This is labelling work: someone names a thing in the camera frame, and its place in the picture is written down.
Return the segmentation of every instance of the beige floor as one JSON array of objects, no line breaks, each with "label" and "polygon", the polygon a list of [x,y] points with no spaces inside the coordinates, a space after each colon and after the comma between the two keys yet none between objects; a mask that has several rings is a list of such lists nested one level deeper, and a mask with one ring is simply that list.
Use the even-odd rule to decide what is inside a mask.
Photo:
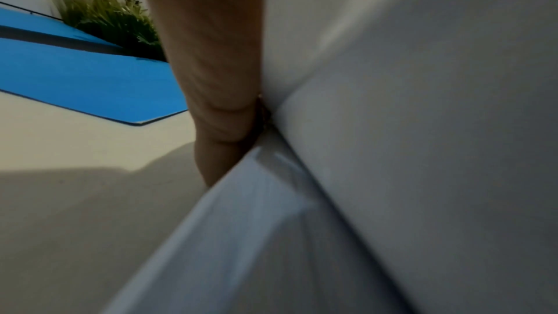
[{"label": "beige floor", "polygon": [[131,127],[0,92],[0,312],[96,313],[204,191],[188,112]]}]

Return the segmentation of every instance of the person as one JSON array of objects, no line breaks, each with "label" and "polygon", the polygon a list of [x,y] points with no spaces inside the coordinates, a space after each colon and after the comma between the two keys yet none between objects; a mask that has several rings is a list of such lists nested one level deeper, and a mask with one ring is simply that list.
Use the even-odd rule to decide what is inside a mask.
[{"label": "person", "polygon": [[196,127],[195,161],[208,186],[262,130],[263,0],[147,0]]}]

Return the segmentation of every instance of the green bush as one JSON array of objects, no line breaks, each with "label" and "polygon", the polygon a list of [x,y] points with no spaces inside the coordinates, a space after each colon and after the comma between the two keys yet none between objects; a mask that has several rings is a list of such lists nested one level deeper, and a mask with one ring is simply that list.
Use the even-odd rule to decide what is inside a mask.
[{"label": "green bush", "polygon": [[138,0],[53,0],[62,21],[123,47],[130,55],[166,61],[153,21]]}]

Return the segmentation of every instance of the blue surface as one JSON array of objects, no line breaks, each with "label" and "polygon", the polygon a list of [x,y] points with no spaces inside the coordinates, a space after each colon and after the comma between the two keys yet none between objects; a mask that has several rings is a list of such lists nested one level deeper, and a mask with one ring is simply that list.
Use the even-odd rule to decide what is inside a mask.
[{"label": "blue surface", "polygon": [[0,90],[133,124],[187,110],[168,63],[5,38]]},{"label": "blue surface", "polygon": [[82,32],[54,19],[38,15],[24,14],[2,8],[0,8],[0,26],[19,28],[20,30],[34,31],[60,37],[73,38],[75,40],[116,46],[115,44]]}]

